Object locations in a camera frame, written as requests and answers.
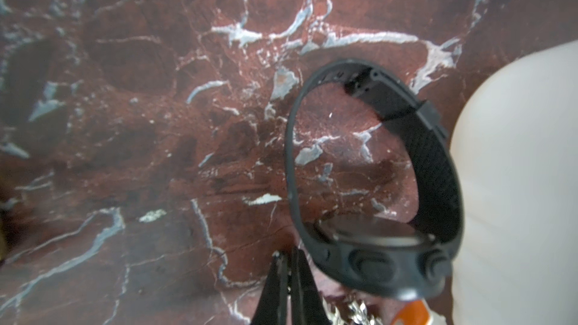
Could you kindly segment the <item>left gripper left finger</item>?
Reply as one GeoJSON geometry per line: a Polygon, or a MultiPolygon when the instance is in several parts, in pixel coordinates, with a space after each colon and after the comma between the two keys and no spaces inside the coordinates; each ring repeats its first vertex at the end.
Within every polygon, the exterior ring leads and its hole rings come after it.
{"type": "Polygon", "coordinates": [[[289,256],[275,252],[250,325],[286,325],[289,256]]]}

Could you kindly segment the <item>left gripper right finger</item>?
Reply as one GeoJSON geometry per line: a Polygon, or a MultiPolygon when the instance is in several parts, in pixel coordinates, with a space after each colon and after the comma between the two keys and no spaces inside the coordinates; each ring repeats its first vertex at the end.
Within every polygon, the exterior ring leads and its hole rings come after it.
{"type": "Polygon", "coordinates": [[[305,252],[291,251],[291,322],[293,325],[330,325],[305,252]]]}

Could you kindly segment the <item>white plastic storage tray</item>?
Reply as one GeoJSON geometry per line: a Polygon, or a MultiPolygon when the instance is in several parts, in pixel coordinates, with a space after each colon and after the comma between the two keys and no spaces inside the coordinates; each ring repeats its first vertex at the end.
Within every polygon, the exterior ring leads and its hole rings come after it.
{"type": "Polygon", "coordinates": [[[472,95],[451,153],[465,199],[456,324],[577,322],[577,44],[516,60],[472,95]]]}

